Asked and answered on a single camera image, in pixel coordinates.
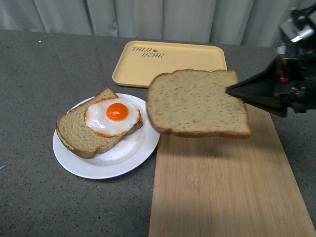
orange yolk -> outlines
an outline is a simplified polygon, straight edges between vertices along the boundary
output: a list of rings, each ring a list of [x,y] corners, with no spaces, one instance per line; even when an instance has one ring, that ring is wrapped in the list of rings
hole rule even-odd
[[[105,114],[110,120],[120,121],[127,117],[128,108],[124,104],[114,103],[107,108]]]

speckled countertop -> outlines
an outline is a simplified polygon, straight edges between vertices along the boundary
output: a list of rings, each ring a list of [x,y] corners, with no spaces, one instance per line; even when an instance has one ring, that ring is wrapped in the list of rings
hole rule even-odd
[[[58,117],[104,87],[145,100],[147,89],[112,80],[132,40],[0,31],[0,236],[148,235],[156,151],[125,175],[91,180],[66,171],[52,148]],[[271,48],[217,46],[241,80],[275,56]],[[316,111],[272,118],[316,226]]]

white curtain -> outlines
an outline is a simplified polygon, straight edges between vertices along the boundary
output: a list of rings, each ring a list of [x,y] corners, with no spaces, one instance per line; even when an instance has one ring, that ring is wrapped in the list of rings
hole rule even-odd
[[[276,47],[315,0],[0,0],[0,29]]]

yellow tray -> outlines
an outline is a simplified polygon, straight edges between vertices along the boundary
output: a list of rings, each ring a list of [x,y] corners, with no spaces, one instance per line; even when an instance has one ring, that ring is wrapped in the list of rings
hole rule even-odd
[[[227,70],[224,52],[207,45],[131,41],[126,44],[112,78],[119,85],[148,87],[160,73],[188,68]]]

bread slice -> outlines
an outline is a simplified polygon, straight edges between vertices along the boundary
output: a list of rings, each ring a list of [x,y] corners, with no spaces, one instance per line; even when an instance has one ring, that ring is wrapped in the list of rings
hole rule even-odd
[[[112,148],[123,136],[102,137],[85,125],[83,114],[95,101],[103,98],[118,98],[110,87],[106,87],[91,100],[62,115],[56,125],[59,139],[71,152],[82,158],[91,158]],[[131,134],[143,125],[139,120],[127,133]]]
[[[147,94],[147,113],[162,134],[180,137],[247,138],[252,129],[241,99],[226,94],[238,82],[235,70],[177,70],[156,76]]]

